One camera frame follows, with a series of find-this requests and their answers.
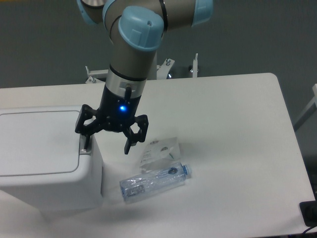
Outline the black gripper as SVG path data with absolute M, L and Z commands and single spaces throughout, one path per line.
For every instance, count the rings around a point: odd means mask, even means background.
M 141 97 L 132 97 L 132 86 L 123 89 L 123 96 L 112 93 L 104 87 L 101 103 L 98 109 L 83 104 L 75 124 L 75 132 L 85 137 L 84 149 L 88 149 L 91 135 L 101 130 L 123 132 L 126 136 L 124 154 L 128 155 L 130 148 L 146 139 L 149 121 L 147 115 L 135 116 Z M 134 133 L 131 126 L 137 124 L 139 130 Z

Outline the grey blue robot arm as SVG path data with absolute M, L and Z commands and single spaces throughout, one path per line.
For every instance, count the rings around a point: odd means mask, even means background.
M 90 138 L 102 130 L 122 132 L 125 154 L 144 142 L 146 115 L 136 116 L 155 54 L 165 32 L 210 20 L 211 0 L 79 0 L 78 8 L 89 24 L 102 23 L 114 46 L 98 109 L 83 105 L 75 132 Z

